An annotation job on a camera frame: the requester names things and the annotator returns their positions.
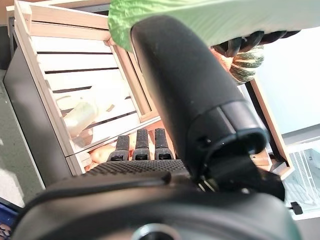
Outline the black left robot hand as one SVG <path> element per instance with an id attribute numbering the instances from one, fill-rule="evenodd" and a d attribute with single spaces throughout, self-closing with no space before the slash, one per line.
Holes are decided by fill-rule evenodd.
<path id="1" fill-rule="evenodd" d="M 256 31 L 248 36 L 236 37 L 223 43 L 213 45 L 210 48 L 214 49 L 219 54 L 227 58 L 233 58 L 238 53 L 245 53 L 256 46 L 273 43 L 279 39 L 286 39 L 296 35 L 301 30 L 296 31 L 275 31 L 265 33 L 264 31 Z"/>

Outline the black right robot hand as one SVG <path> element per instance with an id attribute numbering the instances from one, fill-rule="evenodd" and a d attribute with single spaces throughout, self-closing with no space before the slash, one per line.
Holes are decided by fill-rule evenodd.
<path id="1" fill-rule="evenodd" d="M 57 183 L 22 210 L 14 240 L 299 240 L 281 178 L 256 167 L 261 119 L 206 45 L 180 21 L 153 16 L 130 40 L 186 174 L 102 170 Z"/>

